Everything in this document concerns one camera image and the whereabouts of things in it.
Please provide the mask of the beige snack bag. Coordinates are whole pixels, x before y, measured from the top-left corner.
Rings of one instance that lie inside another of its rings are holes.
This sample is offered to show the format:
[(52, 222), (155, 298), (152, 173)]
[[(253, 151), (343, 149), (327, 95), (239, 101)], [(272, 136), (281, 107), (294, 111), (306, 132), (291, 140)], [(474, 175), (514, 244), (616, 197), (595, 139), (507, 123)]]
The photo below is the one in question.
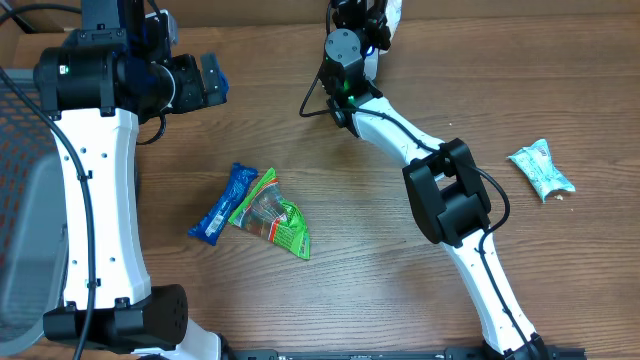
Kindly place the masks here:
[(385, 15), (387, 26), (390, 30), (390, 38), (393, 38), (402, 17), (402, 0), (387, 0)]

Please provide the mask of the blue snack bar wrapper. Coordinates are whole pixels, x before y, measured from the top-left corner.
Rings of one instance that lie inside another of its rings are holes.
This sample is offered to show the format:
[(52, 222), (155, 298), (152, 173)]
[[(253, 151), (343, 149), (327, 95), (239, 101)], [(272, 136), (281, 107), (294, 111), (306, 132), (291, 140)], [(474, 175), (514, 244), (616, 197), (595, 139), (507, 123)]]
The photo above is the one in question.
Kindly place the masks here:
[(238, 162), (234, 163), (223, 194), (200, 222), (188, 230), (187, 234), (214, 246), (231, 214), (242, 203), (257, 176), (257, 169)]

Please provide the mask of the green snack bag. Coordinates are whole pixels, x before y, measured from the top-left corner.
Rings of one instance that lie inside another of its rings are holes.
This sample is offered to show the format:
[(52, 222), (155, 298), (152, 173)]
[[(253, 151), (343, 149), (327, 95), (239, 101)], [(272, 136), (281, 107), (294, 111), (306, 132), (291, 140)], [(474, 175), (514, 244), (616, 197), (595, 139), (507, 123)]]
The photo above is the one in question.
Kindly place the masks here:
[(276, 170), (270, 168), (232, 212), (228, 222), (296, 257), (309, 260), (311, 238), (299, 207), (281, 193)]

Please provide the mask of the teal snack packet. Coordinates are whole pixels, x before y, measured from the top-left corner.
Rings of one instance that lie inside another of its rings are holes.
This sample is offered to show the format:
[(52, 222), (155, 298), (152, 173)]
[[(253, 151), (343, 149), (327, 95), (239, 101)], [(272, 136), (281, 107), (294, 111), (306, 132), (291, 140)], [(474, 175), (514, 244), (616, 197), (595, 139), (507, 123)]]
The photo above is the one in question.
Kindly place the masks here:
[(546, 139), (539, 139), (508, 156), (527, 177), (543, 203), (557, 191), (575, 192), (575, 186), (556, 168)]

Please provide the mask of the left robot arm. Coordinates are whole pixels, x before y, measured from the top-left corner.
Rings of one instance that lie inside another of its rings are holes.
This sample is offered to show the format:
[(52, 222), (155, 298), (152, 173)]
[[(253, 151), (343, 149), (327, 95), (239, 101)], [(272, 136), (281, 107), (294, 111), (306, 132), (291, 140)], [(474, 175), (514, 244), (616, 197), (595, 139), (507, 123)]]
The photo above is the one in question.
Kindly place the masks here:
[(44, 315), (45, 337), (77, 351), (228, 359), (226, 341), (190, 318), (183, 287), (152, 284), (135, 182), (140, 126), (223, 104), (227, 82), (213, 55), (172, 55), (176, 24), (152, 1), (86, 1), (81, 15), (81, 28), (34, 70), (61, 162), (68, 238), (63, 301)]

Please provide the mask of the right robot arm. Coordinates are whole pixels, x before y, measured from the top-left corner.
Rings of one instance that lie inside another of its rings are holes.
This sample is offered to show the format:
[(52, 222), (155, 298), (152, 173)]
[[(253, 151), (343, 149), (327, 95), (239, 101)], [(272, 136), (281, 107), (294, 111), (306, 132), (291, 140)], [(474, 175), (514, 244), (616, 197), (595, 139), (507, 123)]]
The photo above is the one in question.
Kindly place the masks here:
[(392, 31), (386, 1), (332, 1), (318, 77), (337, 126), (399, 162), (411, 212), (422, 234), (454, 262), (481, 321), (489, 359), (546, 359), (548, 350), (519, 306), (495, 250), (498, 225), (486, 191), (494, 179), (479, 169), (460, 139), (420, 131), (391, 106), (370, 64)]

